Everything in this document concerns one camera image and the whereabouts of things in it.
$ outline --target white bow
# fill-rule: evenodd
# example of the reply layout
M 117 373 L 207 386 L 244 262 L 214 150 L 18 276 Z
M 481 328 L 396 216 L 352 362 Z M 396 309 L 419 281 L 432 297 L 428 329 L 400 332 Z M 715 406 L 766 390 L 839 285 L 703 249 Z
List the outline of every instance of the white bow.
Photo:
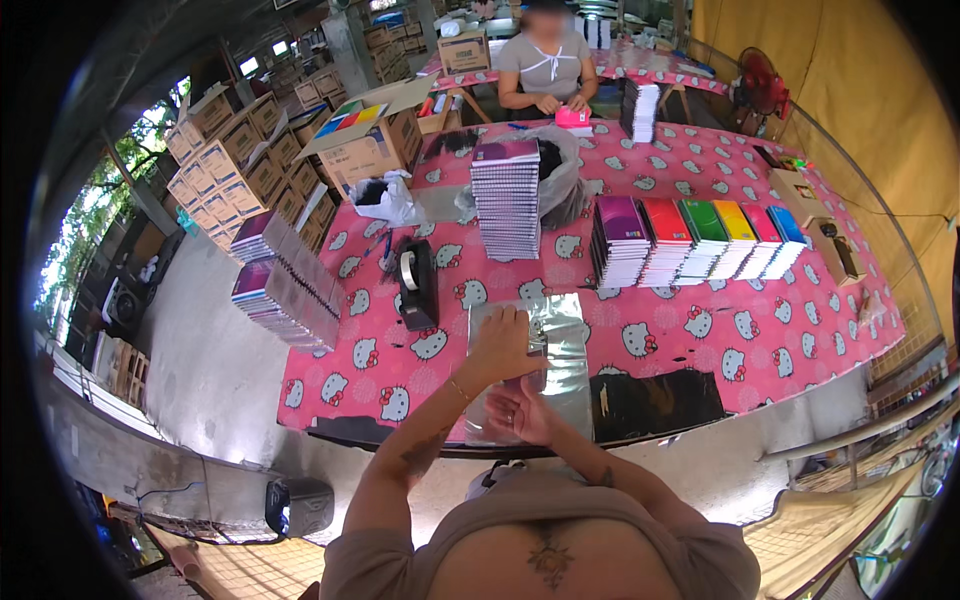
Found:
M 537 52 L 539 52 L 539 53 L 543 56 L 543 60 L 541 60 L 540 62 L 538 62 L 537 64 L 535 64 L 535 65 L 533 65 L 533 66 L 528 66 L 527 68 L 520 70 L 520 73 L 526 73 L 527 71 L 532 71 L 532 70 L 536 69 L 537 67 L 539 67 L 540 65 L 544 64 L 545 62 L 549 62 L 549 63 L 550 63 L 550 81 L 551 81 L 551 82 L 557 79 L 557 67 L 560 65 L 560 59 L 571 59 L 571 60 L 576 60 L 576 59 L 577 59 L 577 57 L 565 57 L 565 56 L 564 56 L 564 48 L 563 48 L 563 46 L 561 46 L 561 47 L 557 50 L 557 55 L 556 55 L 556 56 L 546 54 L 545 52 L 543 52 L 543 51 L 542 51 L 540 48 L 538 48 L 537 46 L 534 46 L 534 50 L 536 50 Z

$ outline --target gray t-shirt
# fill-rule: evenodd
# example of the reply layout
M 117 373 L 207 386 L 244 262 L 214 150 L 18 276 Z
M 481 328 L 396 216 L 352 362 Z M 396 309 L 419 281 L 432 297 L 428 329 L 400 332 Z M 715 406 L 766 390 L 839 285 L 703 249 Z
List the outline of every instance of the gray t-shirt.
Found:
M 624 492 L 585 487 L 543 471 L 497 481 L 488 493 L 454 508 L 430 542 L 416 551 L 409 535 L 394 530 L 342 535 L 326 548 L 321 597 L 423 600 L 444 557 L 467 536 L 502 525 L 579 518 L 613 519 L 635 527 L 660 555 L 683 600 L 756 597 L 759 564 L 739 527 L 702 522 L 667 529 Z
M 519 73 L 520 84 L 526 93 L 553 94 L 557 100 L 566 102 L 577 93 L 580 61 L 590 58 L 583 34 L 567 33 L 557 56 L 556 60 L 548 60 L 524 34 L 519 34 L 503 45 L 496 69 Z

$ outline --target wooden pallet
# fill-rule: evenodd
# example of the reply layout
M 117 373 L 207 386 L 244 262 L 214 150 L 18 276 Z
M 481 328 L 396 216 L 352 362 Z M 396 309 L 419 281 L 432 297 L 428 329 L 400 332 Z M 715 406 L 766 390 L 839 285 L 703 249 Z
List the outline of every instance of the wooden pallet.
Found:
M 117 340 L 117 353 L 114 356 L 110 366 L 113 393 L 130 406 L 143 410 L 150 360 L 146 354 L 122 340 Z

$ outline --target red fan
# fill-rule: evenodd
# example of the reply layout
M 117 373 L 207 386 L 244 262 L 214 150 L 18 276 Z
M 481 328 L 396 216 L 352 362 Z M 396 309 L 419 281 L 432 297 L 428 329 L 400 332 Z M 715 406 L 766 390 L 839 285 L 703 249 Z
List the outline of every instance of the red fan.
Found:
M 737 61 L 739 85 L 733 87 L 733 103 L 748 107 L 763 116 L 774 114 L 785 119 L 790 90 L 783 84 L 773 63 L 759 48 L 746 48 Z

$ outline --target window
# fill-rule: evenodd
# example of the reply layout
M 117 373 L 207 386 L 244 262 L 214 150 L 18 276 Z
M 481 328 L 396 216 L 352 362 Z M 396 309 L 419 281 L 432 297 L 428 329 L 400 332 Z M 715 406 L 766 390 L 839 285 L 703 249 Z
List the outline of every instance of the window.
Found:
M 240 63 L 240 72 L 243 73 L 244 76 L 247 76 L 255 71 L 256 67 L 258 66 L 260 65 L 256 63 L 256 57 L 250 57 L 246 61 Z

